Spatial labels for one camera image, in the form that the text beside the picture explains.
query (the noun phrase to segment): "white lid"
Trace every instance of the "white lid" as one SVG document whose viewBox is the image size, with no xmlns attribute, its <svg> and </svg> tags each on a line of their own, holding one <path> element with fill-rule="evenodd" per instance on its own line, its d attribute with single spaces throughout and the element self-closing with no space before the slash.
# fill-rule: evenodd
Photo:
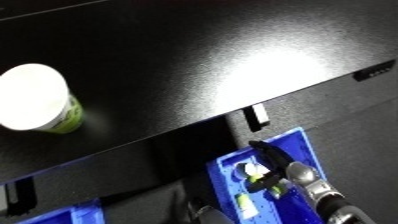
<svg viewBox="0 0 398 224">
<path fill-rule="evenodd" d="M 0 76 L 0 123 L 14 130 L 39 128 L 64 109 L 69 91 L 62 75 L 41 64 L 25 64 Z"/>
</svg>

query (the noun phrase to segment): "white container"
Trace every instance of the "white container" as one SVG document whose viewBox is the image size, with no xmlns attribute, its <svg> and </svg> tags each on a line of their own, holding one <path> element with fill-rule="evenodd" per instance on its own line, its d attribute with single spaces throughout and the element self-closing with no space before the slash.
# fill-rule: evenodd
<svg viewBox="0 0 398 224">
<path fill-rule="evenodd" d="M 83 110 L 62 75 L 41 64 L 24 64 L 0 76 L 0 124 L 12 130 L 69 133 Z"/>
</svg>

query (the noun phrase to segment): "dark floor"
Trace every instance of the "dark floor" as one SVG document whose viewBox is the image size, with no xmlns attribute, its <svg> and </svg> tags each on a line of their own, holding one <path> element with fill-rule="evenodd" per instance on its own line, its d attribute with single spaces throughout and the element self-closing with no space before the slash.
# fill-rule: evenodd
<svg viewBox="0 0 398 224">
<path fill-rule="evenodd" d="M 345 76 L 264 103 L 271 125 L 252 133 L 242 111 L 130 144 L 34 177 L 38 205 L 22 217 L 102 197 L 109 224 L 186 221 L 186 201 L 218 206 L 205 163 L 302 126 L 329 180 L 379 224 L 398 220 L 396 71 Z"/>
</svg>

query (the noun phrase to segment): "metal bracket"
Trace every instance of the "metal bracket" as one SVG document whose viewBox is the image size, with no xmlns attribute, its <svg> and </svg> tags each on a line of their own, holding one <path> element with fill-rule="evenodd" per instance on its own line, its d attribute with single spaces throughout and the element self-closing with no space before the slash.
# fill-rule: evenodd
<svg viewBox="0 0 398 224">
<path fill-rule="evenodd" d="M 244 108 L 243 113 L 252 132 L 260 131 L 270 124 L 268 113 L 262 103 Z"/>
</svg>

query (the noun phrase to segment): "blue container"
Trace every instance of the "blue container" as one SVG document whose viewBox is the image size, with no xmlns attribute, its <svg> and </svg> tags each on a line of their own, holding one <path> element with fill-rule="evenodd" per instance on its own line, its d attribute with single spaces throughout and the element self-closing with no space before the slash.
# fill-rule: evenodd
<svg viewBox="0 0 398 224">
<path fill-rule="evenodd" d="M 321 166 L 302 128 L 295 128 L 282 135 L 266 140 L 285 150 L 293 159 L 315 167 L 325 178 Z M 258 163 L 257 151 L 250 147 L 222 156 L 208 164 L 208 172 L 223 212 L 235 223 L 248 224 L 322 224 L 323 222 L 304 201 L 296 189 L 291 189 L 279 200 L 269 192 L 249 194 L 245 181 L 235 178 L 234 169 L 238 163 Z M 249 194 L 259 214 L 243 219 L 235 199 L 239 193 Z"/>
<path fill-rule="evenodd" d="M 49 212 L 18 224 L 104 224 L 98 199 Z"/>
</svg>

